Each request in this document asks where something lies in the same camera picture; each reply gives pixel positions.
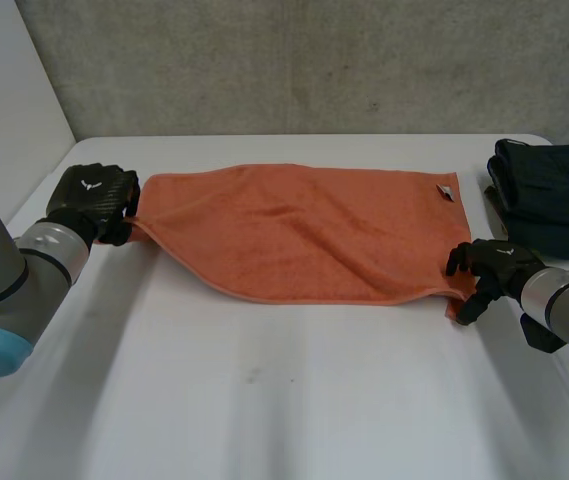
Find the white logo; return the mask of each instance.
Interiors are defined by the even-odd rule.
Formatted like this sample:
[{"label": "white logo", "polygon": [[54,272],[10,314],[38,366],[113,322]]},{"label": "white logo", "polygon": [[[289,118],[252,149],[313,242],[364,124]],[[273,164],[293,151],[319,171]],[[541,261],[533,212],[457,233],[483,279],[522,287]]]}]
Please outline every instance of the white logo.
[{"label": "white logo", "polygon": [[102,182],[100,182],[96,183],[95,185],[91,185],[90,183],[86,183],[84,180],[80,181],[82,182],[82,186],[86,189],[86,191],[89,191],[91,188],[97,188],[102,184]]}]

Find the concrete wall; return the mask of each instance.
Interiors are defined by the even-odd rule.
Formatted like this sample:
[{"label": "concrete wall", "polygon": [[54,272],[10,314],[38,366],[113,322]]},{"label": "concrete wall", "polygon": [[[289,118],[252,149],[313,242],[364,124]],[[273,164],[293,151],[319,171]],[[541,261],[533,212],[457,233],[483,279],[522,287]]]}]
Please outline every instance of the concrete wall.
[{"label": "concrete wall", "polygon": [[4,221],[74,143],[15,4],[0,0],[0,217]]},{"label": "concrete wall", "polygon": [[18,0],[71,127],[569,142],[564,0]]}]

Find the gray wall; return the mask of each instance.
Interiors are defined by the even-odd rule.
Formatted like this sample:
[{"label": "gray wall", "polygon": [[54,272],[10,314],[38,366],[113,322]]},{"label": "gray wall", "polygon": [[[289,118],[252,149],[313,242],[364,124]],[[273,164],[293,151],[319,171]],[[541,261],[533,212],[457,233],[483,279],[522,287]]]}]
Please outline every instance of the gray wall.
[{"label": "gray wall", "polygon": [[569,0],[18,0],[76,137],[569,142]]}]

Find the folded dark clothing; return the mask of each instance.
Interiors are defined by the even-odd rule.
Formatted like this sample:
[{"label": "folded dark clothing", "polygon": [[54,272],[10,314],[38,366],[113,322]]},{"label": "folded dark clothing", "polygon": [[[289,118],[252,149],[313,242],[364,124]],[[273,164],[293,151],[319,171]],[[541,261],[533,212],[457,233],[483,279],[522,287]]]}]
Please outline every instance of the folded dark clothing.
[{"label": "folded dark clothing", "polygon": [[569,260],[569,225],[532,221],[509,213],[494,187],[484,195],[504,225],[509,241],[561,260]]},{"label": "folded dark clothing", "polygon": [[531,146],[500,140],[488,171],[508,213],[569,225],[569,145]]}]

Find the white wall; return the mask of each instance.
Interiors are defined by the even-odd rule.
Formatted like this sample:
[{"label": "white wall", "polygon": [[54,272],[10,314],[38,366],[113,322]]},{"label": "white wall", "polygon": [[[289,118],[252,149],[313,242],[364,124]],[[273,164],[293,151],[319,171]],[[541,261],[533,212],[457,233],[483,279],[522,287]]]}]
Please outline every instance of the white wall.
[{"label": "white wall", "polygon": [[17,7],[12,0],[0,0],[0,216],[4,221],[74,143]]}]

